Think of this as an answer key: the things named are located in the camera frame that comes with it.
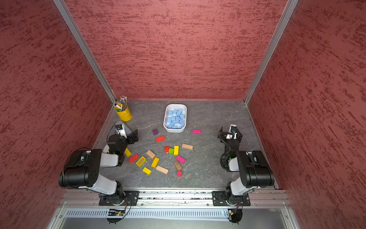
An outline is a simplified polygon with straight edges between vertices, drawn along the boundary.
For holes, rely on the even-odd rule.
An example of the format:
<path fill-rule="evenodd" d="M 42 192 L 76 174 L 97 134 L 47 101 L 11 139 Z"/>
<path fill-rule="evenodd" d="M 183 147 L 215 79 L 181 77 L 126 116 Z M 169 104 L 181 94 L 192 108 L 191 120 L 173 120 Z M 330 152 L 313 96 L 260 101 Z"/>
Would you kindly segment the white plastic tub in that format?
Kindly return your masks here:
<path fill-rule="evenodd" d="M 166 107 L 163 126 L 168 133 L 182 133 L 187 124 L 187 107 L 170 104 Z"/>

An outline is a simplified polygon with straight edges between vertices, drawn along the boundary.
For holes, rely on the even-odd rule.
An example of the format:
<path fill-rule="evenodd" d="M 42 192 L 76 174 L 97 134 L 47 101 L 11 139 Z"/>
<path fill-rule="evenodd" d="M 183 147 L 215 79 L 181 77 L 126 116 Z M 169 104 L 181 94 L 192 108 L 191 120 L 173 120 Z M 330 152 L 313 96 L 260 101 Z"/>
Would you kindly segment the yellow block under arm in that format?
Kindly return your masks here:
<path fill-rule="evenodd" d="M 127 156 L 127 157 L 130 157 L 131 156 L 131 152 L 129 149 L 126 149 L 124 154 Z"/>

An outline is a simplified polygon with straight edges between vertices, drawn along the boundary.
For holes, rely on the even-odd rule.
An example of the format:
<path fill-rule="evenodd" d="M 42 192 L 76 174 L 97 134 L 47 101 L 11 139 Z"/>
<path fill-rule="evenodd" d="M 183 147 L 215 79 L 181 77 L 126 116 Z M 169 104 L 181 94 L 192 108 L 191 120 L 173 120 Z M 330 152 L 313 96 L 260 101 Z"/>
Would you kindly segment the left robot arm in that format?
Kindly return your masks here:
<path fill-rule="evenodd" d="M 124 152 L 128 145 L 139 140 L 138 130 L 124 137 L 119 134 L 107 140 L 109 150 L 76 150 L 63 166 L 59 186 L 70 189 L 87 189 L 100 194 L 102 199 L 124 199 L 125 193 L 120 182 L 110 180 L 100 174 L 100 168 L 120 167 L 124 162 Z"/>

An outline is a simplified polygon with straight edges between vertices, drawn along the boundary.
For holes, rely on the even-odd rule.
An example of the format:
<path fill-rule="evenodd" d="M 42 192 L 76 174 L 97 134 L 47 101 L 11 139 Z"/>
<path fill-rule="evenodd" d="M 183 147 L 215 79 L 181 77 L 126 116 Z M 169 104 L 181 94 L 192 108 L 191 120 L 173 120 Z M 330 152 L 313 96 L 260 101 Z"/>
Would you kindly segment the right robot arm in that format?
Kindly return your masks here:
<path fill-rule="evenodd" d="M 259 188 L 273 186 L 275 178 L 262 151 L 240 151 L 241 137 L 229 132 L 218 134 L 225 145 L 220 156 L 221 167 L 227 172 L 238 172 L 239 178 L 226 187 L 226 201 L 236 205 L 244 201 L 247 193 Z"/>

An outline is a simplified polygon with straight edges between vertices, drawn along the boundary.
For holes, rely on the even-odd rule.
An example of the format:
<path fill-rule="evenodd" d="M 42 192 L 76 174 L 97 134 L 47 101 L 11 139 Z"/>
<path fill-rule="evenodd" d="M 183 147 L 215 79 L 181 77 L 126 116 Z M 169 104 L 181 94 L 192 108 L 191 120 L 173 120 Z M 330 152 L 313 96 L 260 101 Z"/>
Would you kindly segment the grey glasses case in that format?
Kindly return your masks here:
<path fill-rule="evenodd" d="M 125 130 L 126 130 L 126 134 L 127 134 L 127 137 L 128 137 L 132 133 L 132 131 L 130 130 L 130 128 L 126 124 L 125 124 Z"/>

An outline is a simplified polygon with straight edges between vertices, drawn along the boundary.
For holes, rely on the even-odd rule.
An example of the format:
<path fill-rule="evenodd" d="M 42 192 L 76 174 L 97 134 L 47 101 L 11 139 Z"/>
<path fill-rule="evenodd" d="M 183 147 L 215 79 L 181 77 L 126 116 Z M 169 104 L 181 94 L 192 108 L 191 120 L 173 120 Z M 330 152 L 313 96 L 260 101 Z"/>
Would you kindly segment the tape roll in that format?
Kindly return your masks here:
<path fill-rule="evenodd" d="M 109 150 L 110 150 L 109 146 L 105 145 L 105 147 L 103 148 L 103 152 L 104 153 L 109 153 Z"/>

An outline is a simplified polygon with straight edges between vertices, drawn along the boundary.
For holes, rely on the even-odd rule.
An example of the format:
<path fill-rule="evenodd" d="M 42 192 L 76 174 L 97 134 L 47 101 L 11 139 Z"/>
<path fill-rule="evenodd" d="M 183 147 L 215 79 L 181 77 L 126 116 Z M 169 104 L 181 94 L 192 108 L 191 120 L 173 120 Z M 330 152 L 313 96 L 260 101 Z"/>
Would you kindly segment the red block left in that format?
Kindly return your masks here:
<path fill-rule="evenodd" d="M 134 161 L 136 161 L 137 159 L 139 159 L 139 156 L 138 156 L 138 154 L 135 154 L 135 155 L 133 155 L 133 156 L 129 157 L 129 158 L 128 158 L 128 161 L 129 161 L 129 163 L 133 163 L 133 162 L 134 162 Z"/>

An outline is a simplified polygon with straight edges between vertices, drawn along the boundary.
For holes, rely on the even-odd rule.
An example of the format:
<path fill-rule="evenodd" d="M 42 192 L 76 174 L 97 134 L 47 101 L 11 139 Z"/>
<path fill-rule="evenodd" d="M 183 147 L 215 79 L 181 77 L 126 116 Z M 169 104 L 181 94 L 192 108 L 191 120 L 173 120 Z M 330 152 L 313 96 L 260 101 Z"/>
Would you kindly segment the tan block left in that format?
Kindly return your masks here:
<path fill-rule="evenodd" d="M 148 150 L 146 152 L 147 156 L 149 156 L 151 159 L 155 159 L 156 158 L 156 154 L 153 153 L 151 150 Z"/>

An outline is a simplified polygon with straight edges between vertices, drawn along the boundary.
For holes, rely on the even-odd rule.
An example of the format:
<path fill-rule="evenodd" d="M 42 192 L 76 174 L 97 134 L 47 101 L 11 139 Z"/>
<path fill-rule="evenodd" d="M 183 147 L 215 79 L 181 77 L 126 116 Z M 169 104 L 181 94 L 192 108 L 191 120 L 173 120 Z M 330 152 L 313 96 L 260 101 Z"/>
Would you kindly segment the yellow pencil bucket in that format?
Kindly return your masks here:
<path fill-rule="evenodd" d="M 115 104 L 114 110 L 121 121 L 130 121 L 132 119 L 132 113 L 130 112 L 128 106 L 124 110 L 122 110 L 122 108 L 123 106 L 121 104 Z"/>

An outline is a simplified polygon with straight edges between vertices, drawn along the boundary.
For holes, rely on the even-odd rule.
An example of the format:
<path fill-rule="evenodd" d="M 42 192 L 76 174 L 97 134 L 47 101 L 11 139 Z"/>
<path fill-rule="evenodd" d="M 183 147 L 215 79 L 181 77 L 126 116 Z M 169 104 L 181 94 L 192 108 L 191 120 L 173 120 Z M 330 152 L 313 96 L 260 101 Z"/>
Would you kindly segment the red long block upper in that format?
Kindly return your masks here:
<path fill-rule="evenodd" d="M 165 136 L 160 136 L 160 137 L 157 137 L 156 138 L 156 142 L 161 142 L 161 141 L 164 141 L 165 140 Z"/>

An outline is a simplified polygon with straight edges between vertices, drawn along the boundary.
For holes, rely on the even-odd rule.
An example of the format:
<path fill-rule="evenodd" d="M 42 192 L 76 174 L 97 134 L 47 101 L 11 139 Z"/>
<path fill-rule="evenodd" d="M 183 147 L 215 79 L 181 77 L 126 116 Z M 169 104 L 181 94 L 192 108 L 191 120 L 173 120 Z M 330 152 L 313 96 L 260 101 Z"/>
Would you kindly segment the yellow block bottom left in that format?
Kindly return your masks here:
<path fill-rule="evenodd" d="M 150 169 L 144 167 L 143 172 L 146 173 L 147 175 L 150 175 L 152 171 Z"/>

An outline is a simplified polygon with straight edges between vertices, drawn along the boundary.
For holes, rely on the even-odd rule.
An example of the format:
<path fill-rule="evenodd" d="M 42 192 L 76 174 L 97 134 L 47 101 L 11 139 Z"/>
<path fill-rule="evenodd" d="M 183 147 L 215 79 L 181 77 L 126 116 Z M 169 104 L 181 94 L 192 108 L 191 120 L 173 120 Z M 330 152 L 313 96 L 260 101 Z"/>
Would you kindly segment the yellow upright block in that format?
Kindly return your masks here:
<path fill-rule="evenodd" d="M 173 152 L 173 154 L 175 156 L 179 155 L 179 146 L 174 146 L 174 152 Z"/>

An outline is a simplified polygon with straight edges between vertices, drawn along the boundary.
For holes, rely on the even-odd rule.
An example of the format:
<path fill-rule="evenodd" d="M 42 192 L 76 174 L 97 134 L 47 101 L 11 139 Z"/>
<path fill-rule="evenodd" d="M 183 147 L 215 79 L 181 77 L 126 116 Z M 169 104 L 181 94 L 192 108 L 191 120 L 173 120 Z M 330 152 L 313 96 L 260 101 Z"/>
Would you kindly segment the tan long block bottom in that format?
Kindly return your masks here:
<path fill-rule="evenodd" d="M 157 167 L 156 167 L 156 170 L 157 170 L 157 171 L 159 171 L 159 172 L 162 172 L 162 173 L 164 173 L 164 174 L 168 174 L 168 172 L 169 172 L 169 170 L 168 170 L 168 169 L 165 169 L 165 168 L 163 168 L 163 167 L 161 167 L 161 166 L 157 166 Z"/>

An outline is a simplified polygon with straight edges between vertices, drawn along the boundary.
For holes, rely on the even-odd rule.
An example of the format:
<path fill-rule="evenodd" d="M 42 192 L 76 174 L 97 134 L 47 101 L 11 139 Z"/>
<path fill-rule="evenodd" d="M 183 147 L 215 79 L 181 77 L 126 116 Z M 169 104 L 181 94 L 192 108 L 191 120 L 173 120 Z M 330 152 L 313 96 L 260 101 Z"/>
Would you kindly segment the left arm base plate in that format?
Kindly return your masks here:
<path fill-rule="evenodd" d="M 140 192 L 137 190 L 123 191 L 121 195 L 99 195 L 99 206 L 136 206 Z"/>

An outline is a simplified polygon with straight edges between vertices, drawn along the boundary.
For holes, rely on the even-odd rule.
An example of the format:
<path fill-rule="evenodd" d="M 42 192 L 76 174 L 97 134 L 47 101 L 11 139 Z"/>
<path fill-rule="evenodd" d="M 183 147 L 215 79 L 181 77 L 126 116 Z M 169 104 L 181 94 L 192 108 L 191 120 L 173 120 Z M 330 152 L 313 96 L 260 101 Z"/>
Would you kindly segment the aluminium front rail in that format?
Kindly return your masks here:
<path fill-rule="evenodd" d="M 257 189 L 241 197 L 241 203 L 228 201 L 225 190 L 128 188 L 126 200 L 134 208 L 292 208 L 285 190 Z"/>

